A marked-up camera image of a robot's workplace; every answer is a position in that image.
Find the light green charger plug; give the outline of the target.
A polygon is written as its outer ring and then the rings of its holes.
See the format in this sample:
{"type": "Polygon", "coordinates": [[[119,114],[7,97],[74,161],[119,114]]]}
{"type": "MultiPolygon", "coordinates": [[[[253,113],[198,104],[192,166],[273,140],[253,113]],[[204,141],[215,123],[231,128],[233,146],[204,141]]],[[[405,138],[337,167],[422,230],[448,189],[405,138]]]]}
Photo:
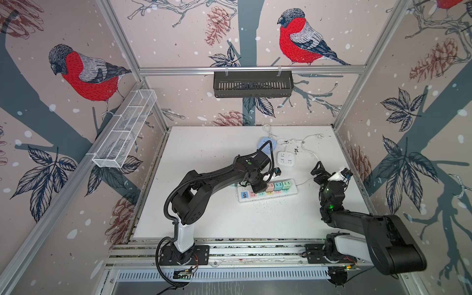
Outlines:
{"type": "Polygon", "coordinates": [[[291,181],[290,180],[283,181],[281,184],[282,184],[282,189],[284,191],[289,190],[291,188],[291,181]]]}

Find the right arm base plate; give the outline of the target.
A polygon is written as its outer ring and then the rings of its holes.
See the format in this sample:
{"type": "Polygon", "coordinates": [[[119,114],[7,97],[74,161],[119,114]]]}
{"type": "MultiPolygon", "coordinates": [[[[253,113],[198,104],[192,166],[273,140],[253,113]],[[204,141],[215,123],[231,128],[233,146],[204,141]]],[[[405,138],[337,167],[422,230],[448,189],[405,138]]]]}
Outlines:
{"type": "Polygon", "coordinates": [[[301,256],[308,260],[309,264],[356,264],[358,259],[353,256],[341,254],[335,246],[324,244],[307,244],[301,256]]]}

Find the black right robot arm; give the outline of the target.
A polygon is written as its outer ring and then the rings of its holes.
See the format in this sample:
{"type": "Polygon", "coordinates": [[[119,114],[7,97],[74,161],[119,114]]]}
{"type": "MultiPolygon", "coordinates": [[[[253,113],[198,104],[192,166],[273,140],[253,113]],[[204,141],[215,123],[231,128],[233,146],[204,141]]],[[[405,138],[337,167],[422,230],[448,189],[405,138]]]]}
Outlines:
{"type": "Polygon", "coordinates": [[[328,234],[324,256],[340,261],[346,256],[370,262],[384,275],[420,272],[427,268],[427,259],[397,215],[372,215],[344,208],[345,191],[353,173],[346,167],[328,173],[322,162],[311,171],[320,186],[319,201],[322,221],[329,227],[362,235],[328,234]]]}

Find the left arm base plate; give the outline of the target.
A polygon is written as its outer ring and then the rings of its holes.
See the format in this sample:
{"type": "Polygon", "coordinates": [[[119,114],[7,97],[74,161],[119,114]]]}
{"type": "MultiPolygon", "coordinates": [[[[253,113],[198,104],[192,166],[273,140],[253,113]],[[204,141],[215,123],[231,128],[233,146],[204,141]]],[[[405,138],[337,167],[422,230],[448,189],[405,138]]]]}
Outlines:
{"type": "Polygon", "coordinates": [[[186,252],[181,253],[174,244],[164,246],[157,254],[160,266],[206,266],[210,255],[208,245],[193,245],[186,252]]]}

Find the pink charger plug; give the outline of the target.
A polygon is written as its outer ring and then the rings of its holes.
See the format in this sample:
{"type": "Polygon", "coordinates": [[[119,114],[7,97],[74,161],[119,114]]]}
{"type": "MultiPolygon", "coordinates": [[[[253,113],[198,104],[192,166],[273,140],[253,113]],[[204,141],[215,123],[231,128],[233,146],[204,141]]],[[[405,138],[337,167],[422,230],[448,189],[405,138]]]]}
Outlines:
{"type": "Polygon", "coordinates": [[[275,192],[275,184],[269,183],[267,185],[266,193],[273,193],[273,192],[275,192]]]}

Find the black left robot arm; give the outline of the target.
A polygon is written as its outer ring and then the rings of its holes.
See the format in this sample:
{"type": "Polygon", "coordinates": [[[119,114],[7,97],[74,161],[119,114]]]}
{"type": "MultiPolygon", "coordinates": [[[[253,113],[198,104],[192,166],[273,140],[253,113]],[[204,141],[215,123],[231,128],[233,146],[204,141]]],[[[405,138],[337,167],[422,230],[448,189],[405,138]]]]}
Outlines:
{"type": "Polygon", "coordinates": [[[156,249],[156,264],[185,265],[194,256],[194,223],[205,213],[210,197],[233,184],[250,186],[254,193],[264,192],[277,167],[274,146],[265,142],[256,152],[238,155],[231,165],[214,172],[188,172],[179,185],[166,198],[163,213],[174,226],[173,237],[164,237],[156,249]]]}

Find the teal charger plug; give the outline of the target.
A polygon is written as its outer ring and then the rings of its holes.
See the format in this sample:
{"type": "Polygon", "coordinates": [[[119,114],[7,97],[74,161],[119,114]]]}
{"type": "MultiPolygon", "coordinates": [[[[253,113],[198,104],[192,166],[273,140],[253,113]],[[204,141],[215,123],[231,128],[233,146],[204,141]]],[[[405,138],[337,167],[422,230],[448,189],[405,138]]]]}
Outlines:
{"type": "Polygon", "coordinates": [[[274,191],[281,191],[281,190],[283,190],[283,183],[282,182],[274,183],[274,191]]]}

